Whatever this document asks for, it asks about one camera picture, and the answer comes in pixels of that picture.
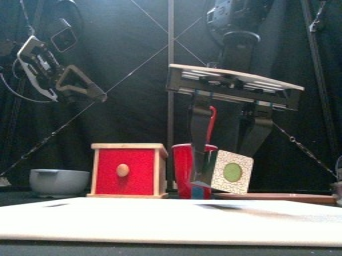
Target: green circle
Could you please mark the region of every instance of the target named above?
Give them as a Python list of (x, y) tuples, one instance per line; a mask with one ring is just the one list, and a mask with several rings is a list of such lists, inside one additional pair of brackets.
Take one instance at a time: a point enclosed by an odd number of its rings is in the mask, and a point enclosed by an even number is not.
[(236, 182), (242, 177), (242, 168), (236, 163), (224, 166), (223, 177), (230, 182)]

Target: red cup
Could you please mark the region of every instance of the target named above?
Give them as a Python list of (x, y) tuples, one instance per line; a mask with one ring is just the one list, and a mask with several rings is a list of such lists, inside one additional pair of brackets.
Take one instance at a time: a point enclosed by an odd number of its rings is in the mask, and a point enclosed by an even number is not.
[[(213, 145), (205, 145), (205, 151), (217, 150)], [(177, 187), (177, 195), (181, 199), (192, 198), (192, 185), (189, 183), (189, 174), (192, 171), (192, 148), (191, 144), (176, 144), (172, 146), (173, 169)], [(203, 199), (211, 198), (211, 188), (203, 187)]]

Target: black curtain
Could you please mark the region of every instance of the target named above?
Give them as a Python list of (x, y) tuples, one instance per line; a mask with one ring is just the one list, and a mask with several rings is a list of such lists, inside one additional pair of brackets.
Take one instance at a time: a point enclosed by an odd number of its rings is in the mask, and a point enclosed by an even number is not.
[[(45, 1), (37, 15), (37, 0), (24, 1), (36, 35), (48, 40), (53, 1)], [(26, 38), (18, 1), (0, 1), (1, 42), (16, 41), (12, 52), (1, 54), (4, 76), (26, 97), (41, 99), (22, 72), (13, 77), (14, 53)], [(175, 1), (175, 63), (204, 66), (216, 61), (220, 49), (207, 32), (205, 12), (213, 1)], [(168, 1), (76, 1), (83, 32), (76, 46), (57, 53), (60, 63), (75, 64), (104, 91), (108, 100), (89, 108), (89, 102), (34, 104), (17, 99), (0, 87), (1, 95), (1, 171), (32, 147), (45, 145), (8, 172), (16, 186), (28, 186), (29, 169), (64, 168), (92, 171), (92, 143), (163, 143), (167, 146)], [(322, 65), (328, 85), (334, 125), (340, 138), (340, 2), (330, 1), (326, 26), (318, 33)], [(77, 13), (65, 12), (80, 29)], [(251, 73), (304, 87), (298, 111), (274, 111), (274, 122), (295, 137), (332, 168), (335, 156), (328, 145), (322, 104), (315, 80), (300, 1), (275, 0), (259, 31)], [(187, 109), (189, 97), (175, 94), (173, 143), (189, 141)], [(234, 151), (240, 106), (213, 101), (217, 120), (211, 144)], [(52, 132), (65, 127), (52, 136)], [(326, 193), (334, 177), (272, 129), (255, 154), (250, 191), (310, 191)]]

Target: table surface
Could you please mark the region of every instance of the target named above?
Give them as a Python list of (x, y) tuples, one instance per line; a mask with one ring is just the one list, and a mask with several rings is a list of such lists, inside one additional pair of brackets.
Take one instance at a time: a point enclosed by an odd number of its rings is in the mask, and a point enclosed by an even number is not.
[(0, 216), (0, 240), (342, 247), (342, 208), (290, 201), (80, 197)]

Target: red wooden box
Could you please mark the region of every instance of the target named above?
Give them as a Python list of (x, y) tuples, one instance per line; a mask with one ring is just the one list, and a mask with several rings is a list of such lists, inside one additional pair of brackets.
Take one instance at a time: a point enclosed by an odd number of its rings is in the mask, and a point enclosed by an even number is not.
[(167, 151), (157, 143), (91, 145), (95, 149), (88, 196), (163, 198)]

